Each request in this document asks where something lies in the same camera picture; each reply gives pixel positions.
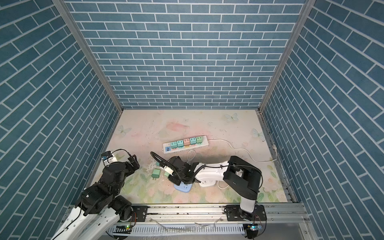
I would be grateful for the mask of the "teal plug adapter top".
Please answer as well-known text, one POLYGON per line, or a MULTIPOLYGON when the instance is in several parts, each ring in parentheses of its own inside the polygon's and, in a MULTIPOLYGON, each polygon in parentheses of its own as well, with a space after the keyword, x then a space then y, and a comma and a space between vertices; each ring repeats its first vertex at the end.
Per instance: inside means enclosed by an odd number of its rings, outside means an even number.
POLYGON ((176 149, 178 147, 177 142, 171 142, 170 143, 171 149, 176 149))

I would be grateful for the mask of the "pink plug adapter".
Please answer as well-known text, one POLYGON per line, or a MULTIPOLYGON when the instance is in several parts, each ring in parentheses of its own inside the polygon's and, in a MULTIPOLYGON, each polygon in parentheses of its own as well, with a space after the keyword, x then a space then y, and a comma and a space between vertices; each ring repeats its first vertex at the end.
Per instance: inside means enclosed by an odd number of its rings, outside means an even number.
POLYGON ((190 144, 190 139, 184 139, 184 146, 189 146, 190 144))

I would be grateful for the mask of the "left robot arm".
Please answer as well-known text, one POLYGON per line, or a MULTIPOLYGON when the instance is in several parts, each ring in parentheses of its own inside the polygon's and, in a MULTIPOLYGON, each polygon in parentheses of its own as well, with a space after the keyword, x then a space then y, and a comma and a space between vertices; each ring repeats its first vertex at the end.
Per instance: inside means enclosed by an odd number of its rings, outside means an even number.
POLYGON ((136 155, 119 162, 114 153, 101 155, 105 164, 98 182, 83 190, 53 240, 97 240, 117 222, 137 222, 132 203, 120 195, 125 180, 140 168, 136 155))

